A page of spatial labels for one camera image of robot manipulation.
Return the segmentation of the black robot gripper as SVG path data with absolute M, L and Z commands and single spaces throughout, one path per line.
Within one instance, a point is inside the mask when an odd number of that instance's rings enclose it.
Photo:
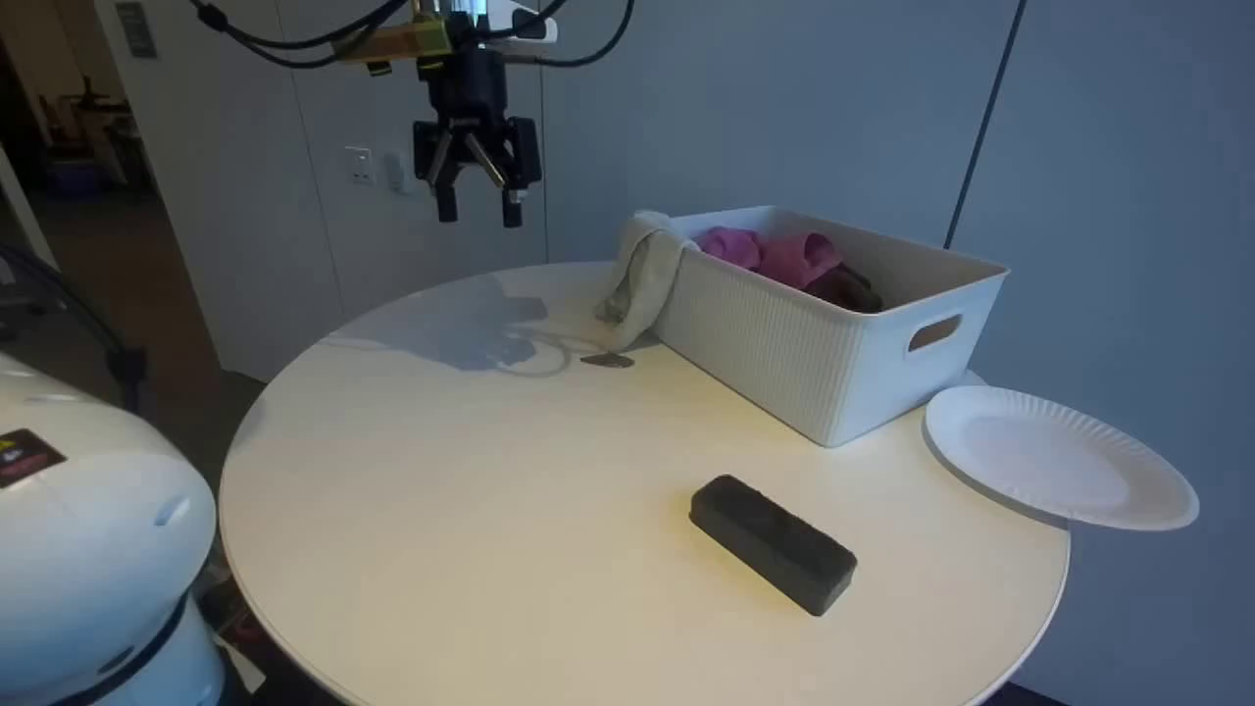
M 500 226 L 521 226 L 527 183 L 541 175 L 538 128 L 506 115 L 506 63 L 499 52 L 469 46 L 419 67 L 430 122 L 414 122 L 414 175 L 435 190 L 438 222 L 459 218 L 456 182 L 479 162 L 500 190 Z

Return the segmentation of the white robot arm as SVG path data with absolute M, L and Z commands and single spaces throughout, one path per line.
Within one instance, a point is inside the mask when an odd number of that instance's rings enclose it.
M 295 85 L 140 67 L 133 92 L 214 357 L 272 378 L 345 322 Z M 214 706 L 192 602 L 214 539 L 214 487 L 149 421 L 5 370 L 5 706 Z

